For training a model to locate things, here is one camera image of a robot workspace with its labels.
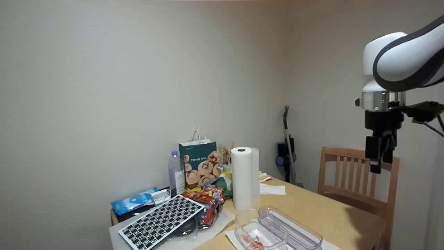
bag handle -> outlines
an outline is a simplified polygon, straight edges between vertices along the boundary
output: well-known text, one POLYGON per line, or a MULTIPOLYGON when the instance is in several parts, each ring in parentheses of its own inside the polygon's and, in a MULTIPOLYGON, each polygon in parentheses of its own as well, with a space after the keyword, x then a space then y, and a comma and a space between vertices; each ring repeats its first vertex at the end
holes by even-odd
POLYGON ((194 133, 193 133, 193 137, 191 138, 191 141, 194 141, 194 137, 196 136, 196 134, 197 134, 197 140, 200 141, 200 134, 199 134, 200 129, 202 129, 202 127, 194 126, 194 128, 193 128, 194 133))

plastic tray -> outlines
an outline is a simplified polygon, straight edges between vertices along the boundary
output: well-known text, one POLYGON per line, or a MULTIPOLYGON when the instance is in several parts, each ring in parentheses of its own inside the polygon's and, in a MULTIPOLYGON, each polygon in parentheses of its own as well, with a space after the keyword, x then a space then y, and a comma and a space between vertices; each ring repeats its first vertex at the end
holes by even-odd
POLYGON ((263 206, 258 209, 258 221, 261 225, 268 228, 275 225, 284 226, 288 231, 287 244, 297 250, 320 250, 322 245, 322 236, 305 226, 304 224, 293 220, 290 216, 279 211, 272 206, 263 206))
POLYGON ((237 224, 234 234, 242 246, 247 250, 286 250, 287 229, 262 218, 265 226, 257 219, 257 209, 241 212, 234 218, 237 224))

bottle label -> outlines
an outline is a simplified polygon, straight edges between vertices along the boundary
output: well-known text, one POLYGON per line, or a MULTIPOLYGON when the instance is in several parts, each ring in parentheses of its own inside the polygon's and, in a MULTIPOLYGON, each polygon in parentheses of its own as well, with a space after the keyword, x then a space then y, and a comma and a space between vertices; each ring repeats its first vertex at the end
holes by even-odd
POLYGON ((176 175, 176 192, 177 194, 183 194, 185 192, 185 172, 181 170, 175 173, 176 175))

wooden chair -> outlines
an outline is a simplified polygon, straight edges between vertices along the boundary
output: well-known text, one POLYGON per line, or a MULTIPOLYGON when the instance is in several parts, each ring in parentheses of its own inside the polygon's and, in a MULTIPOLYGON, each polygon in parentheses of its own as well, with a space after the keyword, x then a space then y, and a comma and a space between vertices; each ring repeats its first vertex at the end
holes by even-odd
POLYGON ((399 158, 394 157, 392 164, 383 163, 382 169, 391 172, 387 202, 375 198, 377 174, 370 173, 370 161, 365 158, 365 151, 323 147, 317 192, 318 194, 382 216, 385 220, 385 230, 382 234, 381 243, 384 246, 384 250, 389 250, 392 238, 393 215, 395 212, 399 158), (328 161, 336 162, 334 186, 325 184, 325 165, 328 161), (361 182, 362 171, 364 171, 364 177, 361 182), (371 174, 371 177, 370 189, 368 190, 369 174, 371 174))

blue package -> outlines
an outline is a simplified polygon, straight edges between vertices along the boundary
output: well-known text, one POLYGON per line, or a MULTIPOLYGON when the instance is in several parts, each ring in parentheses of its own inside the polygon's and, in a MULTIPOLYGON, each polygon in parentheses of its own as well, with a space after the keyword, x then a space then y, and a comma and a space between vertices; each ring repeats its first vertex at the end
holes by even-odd
POLYGON ((135 196, 111 202, 111 206, 114 209, 115 213, 118 215, 122 215, 124 213, 128 213, 131 210, 134 210, 138 207, 141 207, 147 203, 151 202, 151 194, 154 192, 158 192, 159 189, 154 187, 150 190, 141 192, 136 194, 135 196))

